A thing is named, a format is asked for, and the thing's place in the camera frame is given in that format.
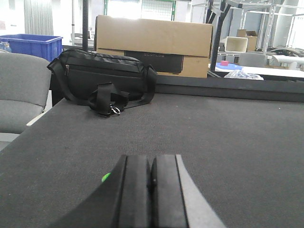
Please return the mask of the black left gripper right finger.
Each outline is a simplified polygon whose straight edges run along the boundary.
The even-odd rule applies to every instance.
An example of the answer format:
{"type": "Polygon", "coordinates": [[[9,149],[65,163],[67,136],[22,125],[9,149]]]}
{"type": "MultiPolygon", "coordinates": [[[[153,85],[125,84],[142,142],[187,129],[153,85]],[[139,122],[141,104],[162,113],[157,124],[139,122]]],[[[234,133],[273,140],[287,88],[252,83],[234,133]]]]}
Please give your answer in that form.
{"type": "Polygon", "coordinates": [[[194,183],[179,154],[158,155],[153,160],[152,227],[225,227],[194,183]]]}

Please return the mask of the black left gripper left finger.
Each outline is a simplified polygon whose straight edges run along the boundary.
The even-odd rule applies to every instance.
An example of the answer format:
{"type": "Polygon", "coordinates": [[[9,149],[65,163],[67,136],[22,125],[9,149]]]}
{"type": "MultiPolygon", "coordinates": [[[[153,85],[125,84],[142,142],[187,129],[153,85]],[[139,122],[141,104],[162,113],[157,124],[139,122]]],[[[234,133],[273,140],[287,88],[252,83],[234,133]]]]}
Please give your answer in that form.
{"type": "Polygon", "coordinates": [[[144,155],[122,155],[105,181],[56,228],[148,228],[150,167],[144,155]]]}

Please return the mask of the black shoulder bag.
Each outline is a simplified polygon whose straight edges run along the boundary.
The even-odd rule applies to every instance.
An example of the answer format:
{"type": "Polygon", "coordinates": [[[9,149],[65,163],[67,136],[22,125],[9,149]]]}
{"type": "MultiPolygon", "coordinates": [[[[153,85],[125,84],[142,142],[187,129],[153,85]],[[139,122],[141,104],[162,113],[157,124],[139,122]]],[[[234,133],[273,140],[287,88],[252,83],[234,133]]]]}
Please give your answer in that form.
{"type": "Polygon", "coordinates": [[[149,104],[157,72],[133,57],[67,49],[47,68],[55,75],[66,100],[90,107],[103,116],[149,104]]]}

